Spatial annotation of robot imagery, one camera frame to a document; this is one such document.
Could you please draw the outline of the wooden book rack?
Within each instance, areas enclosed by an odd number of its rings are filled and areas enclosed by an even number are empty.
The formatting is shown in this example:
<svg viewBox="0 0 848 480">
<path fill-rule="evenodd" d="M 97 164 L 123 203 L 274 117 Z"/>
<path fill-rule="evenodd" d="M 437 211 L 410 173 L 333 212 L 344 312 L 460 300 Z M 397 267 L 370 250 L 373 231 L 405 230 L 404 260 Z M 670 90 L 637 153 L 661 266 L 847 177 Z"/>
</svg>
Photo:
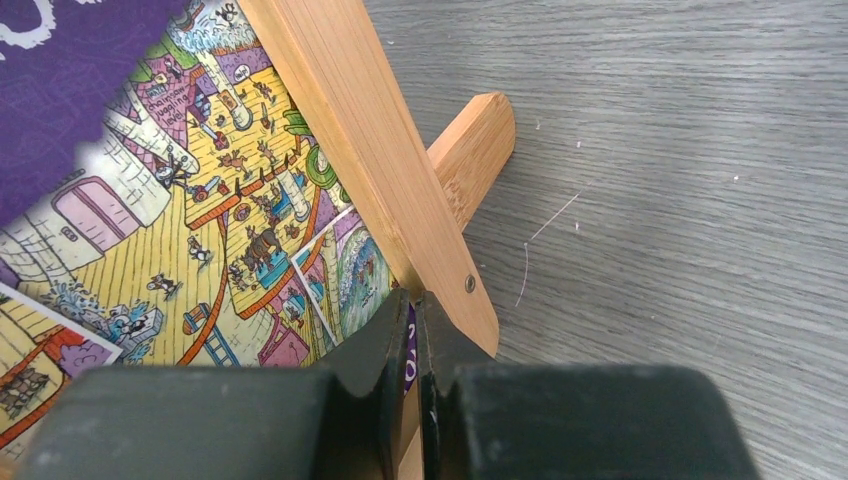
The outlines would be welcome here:
<svg viewBox="0 0 848 480">
<path fill-rule="evenodd" d="M 399 281 L 299 387 L 263 478 L 421 478 L 464 461 L 452 391 L 494 362 L 499 326 L 462 231 L 515 144 L 500 93 L 478 95 L 427 151 L 360 1 L 248 1 L 260 41 Z"/>
</svg>

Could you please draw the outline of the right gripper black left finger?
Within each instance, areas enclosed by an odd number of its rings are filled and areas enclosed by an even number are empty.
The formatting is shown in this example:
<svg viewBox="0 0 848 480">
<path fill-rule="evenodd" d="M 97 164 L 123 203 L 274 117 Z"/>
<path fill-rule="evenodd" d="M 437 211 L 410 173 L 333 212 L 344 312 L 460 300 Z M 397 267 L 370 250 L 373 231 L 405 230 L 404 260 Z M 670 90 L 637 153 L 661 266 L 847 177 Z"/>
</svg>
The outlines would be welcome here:
<svg viewBox="0 0 848 480">
<path fill-rule="evenodd" d="M 408 294 L 301 367 L 90 370 L 48 413 L 23 479 L 393 479 Z"/>
</svg>

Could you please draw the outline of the purple 52-Storey Treehouse book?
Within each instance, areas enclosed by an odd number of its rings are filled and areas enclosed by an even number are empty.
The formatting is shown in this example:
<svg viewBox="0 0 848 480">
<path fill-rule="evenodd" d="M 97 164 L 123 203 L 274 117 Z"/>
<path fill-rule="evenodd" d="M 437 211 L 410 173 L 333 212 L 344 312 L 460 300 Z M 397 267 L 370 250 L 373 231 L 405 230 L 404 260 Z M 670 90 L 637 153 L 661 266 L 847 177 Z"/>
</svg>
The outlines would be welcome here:
<svg viewBox="0 0 848 480">
<path fill-rule="evenodd" d="M 1 459 L 85 370 L 297 367 L 398 281 L 237 1 L 1 5 Z"/>
</svg>

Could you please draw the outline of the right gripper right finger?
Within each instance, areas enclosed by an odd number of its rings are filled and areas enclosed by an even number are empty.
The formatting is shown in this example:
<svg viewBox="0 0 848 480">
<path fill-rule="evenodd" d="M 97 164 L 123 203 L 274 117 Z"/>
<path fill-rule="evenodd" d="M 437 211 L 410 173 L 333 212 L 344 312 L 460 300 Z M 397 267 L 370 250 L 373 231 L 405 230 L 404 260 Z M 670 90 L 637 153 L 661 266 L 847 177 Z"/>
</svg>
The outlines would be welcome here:
<svg viewBox="0 0 848 480">
<path fill-rule="evenodd" d="M 428 479 L 756 479 L 703 373 L 495 361 L 425 293 L 416 309 Z"/>
</svg>

